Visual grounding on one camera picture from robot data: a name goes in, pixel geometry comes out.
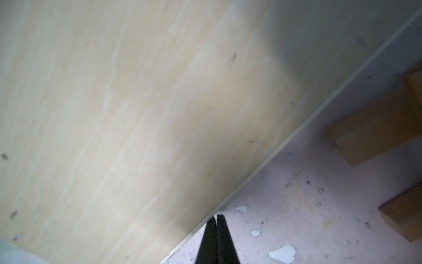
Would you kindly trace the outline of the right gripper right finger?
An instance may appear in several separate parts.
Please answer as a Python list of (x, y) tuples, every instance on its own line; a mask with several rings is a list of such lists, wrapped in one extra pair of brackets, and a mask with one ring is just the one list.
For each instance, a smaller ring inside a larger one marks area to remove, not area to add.
[(217, 215), (216, 222), (217, 263), (240, 264), (224, 215)]

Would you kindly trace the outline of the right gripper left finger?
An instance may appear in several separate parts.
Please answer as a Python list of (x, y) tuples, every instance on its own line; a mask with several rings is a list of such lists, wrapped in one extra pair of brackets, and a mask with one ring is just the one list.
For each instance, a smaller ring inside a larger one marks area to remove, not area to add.
[(217, 264), (216, 220), (212, 217), (206, 224), (195, 264)]

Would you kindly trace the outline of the wooden canvas board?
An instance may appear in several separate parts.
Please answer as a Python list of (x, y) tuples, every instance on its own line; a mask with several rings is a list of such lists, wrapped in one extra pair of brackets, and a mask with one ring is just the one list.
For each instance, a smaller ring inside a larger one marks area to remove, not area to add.
[(158, 264), (421, 1), (2, 1), (1, 239)]

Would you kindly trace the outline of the wooden easel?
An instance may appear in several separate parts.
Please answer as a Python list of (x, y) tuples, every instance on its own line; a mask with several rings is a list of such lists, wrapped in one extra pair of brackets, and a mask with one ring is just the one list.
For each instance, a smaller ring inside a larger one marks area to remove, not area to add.
[[(326, 128), (325, 135), (352, 166), (422, 136), (422, 63), (401, 76), (400, 87)], [(379, 207), (382, 218), (408, 242), (422, 237), (422, 184)]]

